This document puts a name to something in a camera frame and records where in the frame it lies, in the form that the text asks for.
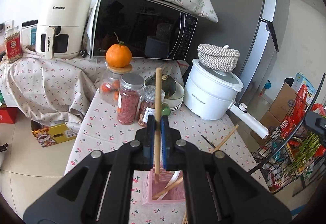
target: red label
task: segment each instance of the red label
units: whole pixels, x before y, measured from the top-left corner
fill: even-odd
[[[8,59],[11,59],[16,55],[21,54],[22,49],[20,47],[20,37],[17,37],[15,39],[6,42],[6,49],[7,49],[6,54]]]

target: red box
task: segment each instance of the red box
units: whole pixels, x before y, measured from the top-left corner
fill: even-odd
[[[0,123],[15,124],[18,108],[7,107],[5,104],[0,106]]]

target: metal bolt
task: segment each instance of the metal bolt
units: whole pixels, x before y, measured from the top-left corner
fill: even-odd
[[[225,154],[221,150],[218,150],[218,151],[215,152],[215,157],[216,158],[222,159],[222,158],[224,158],[224,156],[225,156]]]
[[[102,152],[100,150],[93,150],[91,153],[92,158],[99,158],[101,157]]]
[[[133,140],[130,142],[131,147],[138,147],[141,144],[139,140]]]
[[[185,141],[185,140],[177,140],[177,141],[176,141],[176,144],[177,144],[179,147],[183,147],[183,146],[185,146],[186,143],[187,143],[187,141]]]

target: microwave control panel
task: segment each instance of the microwave control panel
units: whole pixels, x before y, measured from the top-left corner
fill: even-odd
[[[190,42],[195,31],[196,24],[197,24],[196,17],[191,15],[186,16],[184,33],[180,45],[173,59],[185,60],[185,56],[187,55],[188,48],[190,46]]]

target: tiled floor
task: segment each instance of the tiled floor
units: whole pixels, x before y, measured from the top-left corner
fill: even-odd
[[[25,209],[64,174],[74,140],[42,148],[31,133],[31,122],[22,113],[16,124],[0,124],[0,192],[22,217]]]
[[[269,107],[263,98],[255,97],[248,112],[260,120]],[[251,137],[251,129],[232,113],[229,115],[234,124],[239,124],[238,132],[249,151],[256,151],[259,145]],[[42,148],[31,133],[30,120],[20,113],[16,124],[0,124],[0,144],[5,143],[9,147],[0,153],[0,193],[22,217],[26,208],[63,176],[74,140]],[[298,182],[276,195],[290,209],[305,204],[316,188],[292,198],[295,185]]]

